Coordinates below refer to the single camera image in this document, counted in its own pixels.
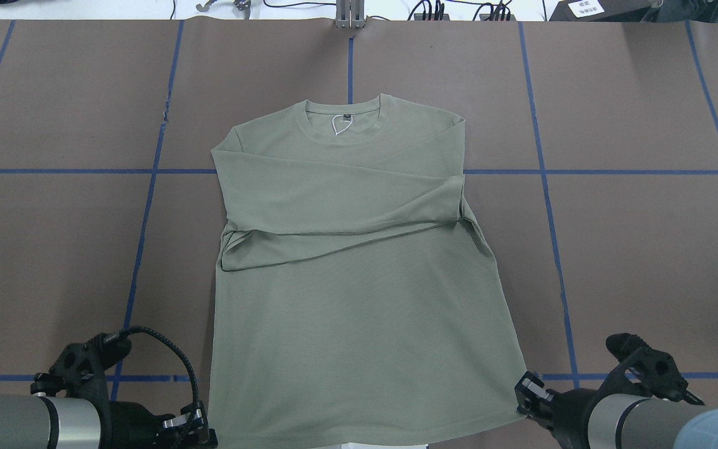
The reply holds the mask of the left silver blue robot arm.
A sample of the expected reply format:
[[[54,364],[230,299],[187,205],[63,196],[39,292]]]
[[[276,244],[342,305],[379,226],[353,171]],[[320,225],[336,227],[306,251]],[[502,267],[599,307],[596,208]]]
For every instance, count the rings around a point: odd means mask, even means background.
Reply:
[[[0,448],[216,448],[203,412],[180,443],[188,414],[153,415],[133,402],[108,402],[100,412],[82,398],[0,394]]]

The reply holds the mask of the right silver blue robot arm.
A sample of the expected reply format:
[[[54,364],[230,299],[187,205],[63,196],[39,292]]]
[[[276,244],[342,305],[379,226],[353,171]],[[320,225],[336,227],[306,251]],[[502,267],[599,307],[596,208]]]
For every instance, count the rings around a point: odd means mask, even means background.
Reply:
[[[598,389],[557,392],[532,372],[515,385],[517,412],[561,448],[718,448],[718,407],[660,398],[612,374]]]

